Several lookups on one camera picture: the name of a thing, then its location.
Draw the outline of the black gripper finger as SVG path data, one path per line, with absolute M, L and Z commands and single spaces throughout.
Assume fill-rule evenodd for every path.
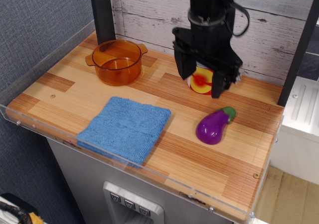
M 196 60 L 191 52 L 183 50 L 180 47 L 174 47 L 174 57 L 178 73 L 183 80 L 195 72 Z
M 212 98 L 219 98 L 225 90 L 230 88 L 231 83 L 231 77 L 225 71 L 214 71 L 211 89 Z

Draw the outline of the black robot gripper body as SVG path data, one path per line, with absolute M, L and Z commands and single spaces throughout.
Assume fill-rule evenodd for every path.
M 191 24 L 191 28 L 175 27 L 174 47 L 192 53 L 196 64 L 213 71 L 225 71 L 236 83 L 240 77 L 239 68 L 243 62 L 230 45 L 234 29 L 233 21 L 222 21 L 210 26 Z

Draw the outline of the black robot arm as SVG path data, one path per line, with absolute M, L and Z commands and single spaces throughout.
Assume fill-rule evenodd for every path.
M 234 36 L 234 0 L 190 0 L 190 28 L 176 27 L 174 57 L 182 79 L 190 77 L 197 65 L 211 69 L 211 96 L 218 98 L 240 76 L 243 62 L 230 45 Z

